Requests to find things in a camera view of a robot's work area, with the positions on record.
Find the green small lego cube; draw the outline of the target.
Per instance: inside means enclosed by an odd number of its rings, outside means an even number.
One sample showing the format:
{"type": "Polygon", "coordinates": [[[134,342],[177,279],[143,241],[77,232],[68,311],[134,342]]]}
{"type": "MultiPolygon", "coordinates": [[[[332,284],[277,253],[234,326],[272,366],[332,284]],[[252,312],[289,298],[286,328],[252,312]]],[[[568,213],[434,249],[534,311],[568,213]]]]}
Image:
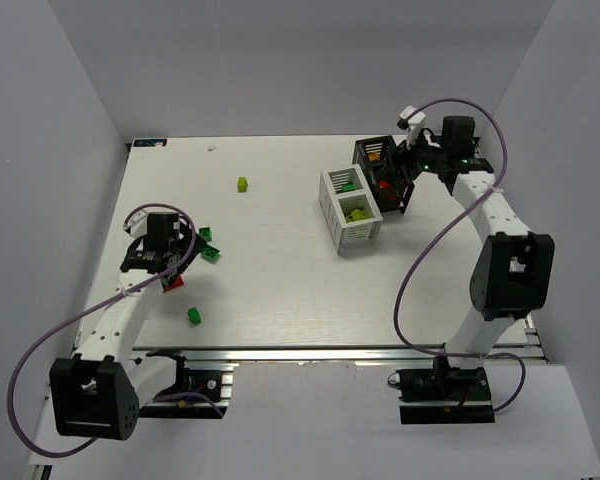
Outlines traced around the green small lego cube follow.
{"type": "Polygon", "coordinates": [[[207,244],[200,253],[201,257],[211,263],[215,263],[220,257],[220,250],[207,244]]]}

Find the lime green lego plate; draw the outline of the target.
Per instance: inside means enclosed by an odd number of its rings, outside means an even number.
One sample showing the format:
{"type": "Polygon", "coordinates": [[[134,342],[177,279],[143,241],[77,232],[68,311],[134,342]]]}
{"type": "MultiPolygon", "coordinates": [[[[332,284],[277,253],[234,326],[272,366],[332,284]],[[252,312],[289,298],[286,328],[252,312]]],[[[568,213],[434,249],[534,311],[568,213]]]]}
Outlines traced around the lime green lego plate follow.
{"type": "Polygon", "coordinates": [[[353,223],[368,219],[368,214],[364,209],[355,208],[345,215],[347,223],[353,223]]]}

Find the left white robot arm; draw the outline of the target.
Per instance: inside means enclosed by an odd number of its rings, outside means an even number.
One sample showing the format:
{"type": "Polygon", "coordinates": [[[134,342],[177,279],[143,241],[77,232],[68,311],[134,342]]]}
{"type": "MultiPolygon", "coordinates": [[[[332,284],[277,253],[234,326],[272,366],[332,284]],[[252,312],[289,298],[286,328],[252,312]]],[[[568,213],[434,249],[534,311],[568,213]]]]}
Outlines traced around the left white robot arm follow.
{"type": "Polygon", "coordinates": [[[62,436],[125,440],[141,409],[177,380],[167,356],[134,357],[144,322],[163,292],[196,256],[197,235],[177,213],[148,214],[120,264],[115,301],[70,358],[50,369],[57,432],[62,436]]]}

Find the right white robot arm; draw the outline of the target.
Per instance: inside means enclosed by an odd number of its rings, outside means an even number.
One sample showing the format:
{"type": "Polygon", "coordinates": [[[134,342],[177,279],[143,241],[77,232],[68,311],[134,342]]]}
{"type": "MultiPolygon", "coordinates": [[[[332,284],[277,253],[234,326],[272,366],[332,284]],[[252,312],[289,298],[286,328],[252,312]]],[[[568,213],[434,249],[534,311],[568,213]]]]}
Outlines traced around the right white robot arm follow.
{"type": "Polygon", "coordinates": [[[481,368],[500,337],[542,308],[548,294],[555,242],[531,230],[500,188],[500,175],[476,154],[475,121],[447,116],[439,135],[412,126],[393,159],[408,179],[432,174],[463,208],[482,249],[469,280],[471,309],[438,352],[453,372],[481,368]]]}

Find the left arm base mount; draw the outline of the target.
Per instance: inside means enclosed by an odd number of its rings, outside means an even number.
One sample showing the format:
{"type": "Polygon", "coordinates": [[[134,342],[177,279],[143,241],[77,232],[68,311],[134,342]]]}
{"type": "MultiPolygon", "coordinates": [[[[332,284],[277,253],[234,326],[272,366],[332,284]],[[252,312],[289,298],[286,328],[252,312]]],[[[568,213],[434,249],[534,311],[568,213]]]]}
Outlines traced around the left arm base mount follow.
{"type": "Polygon", "coordinates": [[[164,357],[176,362],[175,382],[157,396],[175,395],[141,408],[141,418],[152,419],[220,419],[231,399],[234,363],[189,358],[182,351],[154,349],[149,358],[164,357]]]}

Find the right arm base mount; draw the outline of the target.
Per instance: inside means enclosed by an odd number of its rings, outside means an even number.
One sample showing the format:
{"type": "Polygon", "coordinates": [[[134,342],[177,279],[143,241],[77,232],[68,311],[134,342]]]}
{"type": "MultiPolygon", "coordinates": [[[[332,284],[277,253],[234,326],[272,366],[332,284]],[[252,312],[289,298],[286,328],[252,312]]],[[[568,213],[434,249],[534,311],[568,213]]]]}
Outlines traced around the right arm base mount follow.
{"type": "Polygon", "coordinates": [[[445,357],[431,367],[396,370],[387,378],[399,391],[402,425],[491,424],[495,422],[485,369],[453,368],[445,357]]]}

